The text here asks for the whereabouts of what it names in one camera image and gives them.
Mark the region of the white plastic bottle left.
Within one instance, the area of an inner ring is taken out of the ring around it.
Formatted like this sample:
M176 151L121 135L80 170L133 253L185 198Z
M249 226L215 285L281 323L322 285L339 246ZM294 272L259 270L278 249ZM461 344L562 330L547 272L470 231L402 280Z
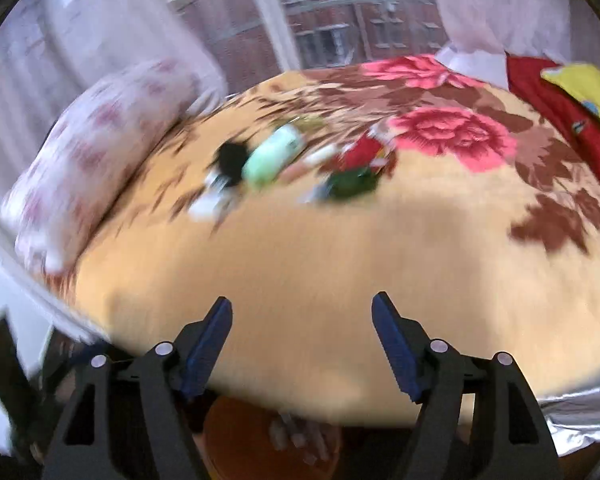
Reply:
M230 178L211 171L204 179L204 190L188 208L196 221L221 222L237 205L240 197L238 185L230 185Z

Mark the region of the right sheer curtain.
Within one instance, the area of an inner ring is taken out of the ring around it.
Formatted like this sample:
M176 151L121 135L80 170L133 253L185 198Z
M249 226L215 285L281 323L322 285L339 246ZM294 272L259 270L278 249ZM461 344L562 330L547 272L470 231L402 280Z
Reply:
M585 0L436 0L448 42L436 60L508 87L506 56L600 68L600 20Z

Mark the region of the small white tube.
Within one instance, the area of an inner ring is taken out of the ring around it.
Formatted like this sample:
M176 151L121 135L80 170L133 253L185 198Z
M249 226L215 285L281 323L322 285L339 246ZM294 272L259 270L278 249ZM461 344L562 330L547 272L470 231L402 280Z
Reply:
M333 159L340 153L340 148L335 144L330 144L320 148L312 154L302 158L302 162L310 168L323 165L325 162Z

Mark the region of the yellow floral plush blanket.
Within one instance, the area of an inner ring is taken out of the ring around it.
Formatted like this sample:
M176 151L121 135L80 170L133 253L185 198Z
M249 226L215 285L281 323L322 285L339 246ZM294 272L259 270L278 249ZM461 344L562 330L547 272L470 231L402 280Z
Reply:
M245 190L221 220L190 215L222 143L256 146L296 117L313 122L311 150L386 122L398 146L376 188L316 202L318 170ZM429 56L290 72L164 139L67 300L143 352L227 297L215 388L334 422L408 422L370 316L381 291L461 352L510 352L539 396L564 392L600 372L600 184L531 105Z

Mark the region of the red blanket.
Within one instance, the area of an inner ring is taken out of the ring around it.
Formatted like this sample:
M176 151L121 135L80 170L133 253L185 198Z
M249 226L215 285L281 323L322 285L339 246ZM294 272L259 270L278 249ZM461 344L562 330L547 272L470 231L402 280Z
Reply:
M558 64L547 58L507 55L509 91L545 117L600 181L600 120L541 77L542 70L556 67Z

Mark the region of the pink floral pillow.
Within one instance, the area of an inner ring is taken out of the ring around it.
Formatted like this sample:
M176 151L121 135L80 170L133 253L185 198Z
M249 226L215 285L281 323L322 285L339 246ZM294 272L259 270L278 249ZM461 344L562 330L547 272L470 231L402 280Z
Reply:
M109 74L78 96L1 206L23 265L68 272L125 183L203 95L199 77L167 58Z

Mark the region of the orange trash bin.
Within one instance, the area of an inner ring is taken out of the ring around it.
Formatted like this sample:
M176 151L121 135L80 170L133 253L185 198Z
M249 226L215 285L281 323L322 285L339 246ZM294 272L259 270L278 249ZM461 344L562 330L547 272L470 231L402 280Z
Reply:
M341 430L295 419L290 434L280 414L220 396L194 437L213 479L332 479L340 459Z

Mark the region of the left sheer curtain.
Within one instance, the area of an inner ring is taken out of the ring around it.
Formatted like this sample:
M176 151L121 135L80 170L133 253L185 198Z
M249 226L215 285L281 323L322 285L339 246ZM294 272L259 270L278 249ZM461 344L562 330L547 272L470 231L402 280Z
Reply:
M218 62L166 0L18 0L0 25L0 125L45 129L103 76L157 58L193 73L193 113L224 101Z

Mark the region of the silver striped bed sheet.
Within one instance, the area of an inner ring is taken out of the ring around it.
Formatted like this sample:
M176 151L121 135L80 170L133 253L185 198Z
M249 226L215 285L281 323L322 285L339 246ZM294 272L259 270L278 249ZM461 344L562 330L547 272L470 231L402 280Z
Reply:
M539 404L560 457L600 443L600 378Z

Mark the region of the yellow cartoon cushion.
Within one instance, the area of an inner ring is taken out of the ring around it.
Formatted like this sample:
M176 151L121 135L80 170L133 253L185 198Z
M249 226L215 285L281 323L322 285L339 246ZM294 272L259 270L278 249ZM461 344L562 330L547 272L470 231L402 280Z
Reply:
M574 63L546 68L541 78L564 90L600 119L600 69L595 65Z

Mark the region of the sheer curtain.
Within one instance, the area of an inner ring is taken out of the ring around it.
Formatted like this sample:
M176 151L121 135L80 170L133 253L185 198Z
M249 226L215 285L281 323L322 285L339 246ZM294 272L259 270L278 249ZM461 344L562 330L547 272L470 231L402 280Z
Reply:
M508 87L506 56L600 68L600 20L585 0L436 0L448 42L436 60Z
M224 101L218 62L166 0L18 0L0 25L0 125L45 129L103 76L157 58L193 73L193 113Z

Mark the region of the light green bottle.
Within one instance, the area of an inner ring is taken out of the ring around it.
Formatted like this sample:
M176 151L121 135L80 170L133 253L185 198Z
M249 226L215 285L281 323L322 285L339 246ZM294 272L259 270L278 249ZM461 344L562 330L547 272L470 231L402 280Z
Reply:
M272 183L306 147L306 137L294 125L276 128L249 156L242 180L253 188Z

